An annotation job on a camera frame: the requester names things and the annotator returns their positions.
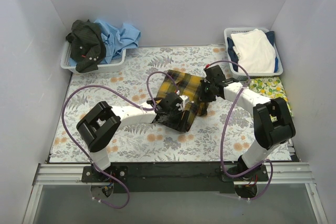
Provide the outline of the yellow plaid flannel shirt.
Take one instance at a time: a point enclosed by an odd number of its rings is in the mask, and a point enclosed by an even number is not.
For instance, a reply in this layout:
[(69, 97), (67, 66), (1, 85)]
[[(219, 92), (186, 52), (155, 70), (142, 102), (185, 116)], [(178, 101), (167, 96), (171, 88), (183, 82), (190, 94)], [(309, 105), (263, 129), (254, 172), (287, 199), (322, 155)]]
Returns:
[(159, 119), (159, 122), (176, 131), (188, 132), (197, 116), (207, 115), (209, 104), (200, 101), (203, 78), (172, 69), (168, 70), (167, 74), (172, 78), (164, 78), (156, 95), (158, 105), (161, 105), (163, 99), (176, 90), (179, 90), (180, 95), (187, 96), (189, 103), (186, 104), (184, 112), (175, 112), (171, 116)]

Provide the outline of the black pinstripe shirt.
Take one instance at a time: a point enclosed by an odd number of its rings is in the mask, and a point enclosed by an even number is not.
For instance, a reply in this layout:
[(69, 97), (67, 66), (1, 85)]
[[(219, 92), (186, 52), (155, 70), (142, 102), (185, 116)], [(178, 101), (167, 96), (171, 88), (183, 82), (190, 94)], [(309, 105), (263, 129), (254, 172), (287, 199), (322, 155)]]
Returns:
[(70, 57), (75, 61), (78, 73), (98, 70), (99, 63), (106, 57), (106, 47), (98, 24), (89, 20), (76, 20), (66, 41), (71, 44)]

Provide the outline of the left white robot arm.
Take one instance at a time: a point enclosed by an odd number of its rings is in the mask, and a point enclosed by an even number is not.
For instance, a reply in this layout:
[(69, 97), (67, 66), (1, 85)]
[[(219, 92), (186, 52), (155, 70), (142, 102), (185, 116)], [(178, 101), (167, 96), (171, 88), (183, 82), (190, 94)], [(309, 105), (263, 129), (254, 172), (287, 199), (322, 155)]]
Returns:
[(116, 131), (126, 126), (159, 123), (185, 132), (189, 101), (188, 96), (172, 92), (162, 99), (155, 98), (135, 106), (110, 106), (106, 101), (96, 104), (76, 125), (89, 150), (90, 161), (97, 165), (93, 170), (95, 178), (100, 182), (111, 178), (107, 146)]

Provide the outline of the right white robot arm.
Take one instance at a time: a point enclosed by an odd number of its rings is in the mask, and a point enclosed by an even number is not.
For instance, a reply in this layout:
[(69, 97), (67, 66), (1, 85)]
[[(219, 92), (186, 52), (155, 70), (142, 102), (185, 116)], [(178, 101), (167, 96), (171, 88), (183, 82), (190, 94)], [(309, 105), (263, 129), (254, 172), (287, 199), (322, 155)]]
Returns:
[(234, 78), (227, 79), (218, 65), (207, 65), (204, 71), (206, 77), (201, 81), (201, 101), (210, 103), (222, 98), (231, 101), (233, 106), (240, 106), (253, 117), (255, 140), (239, 157), (232, 173), (222, 169), (229, 178), (251, 180), (269, 154), (296, 134), (287, 102), (283, 98), (270, 99), (256, 93), (247, 83), (242, 84)]

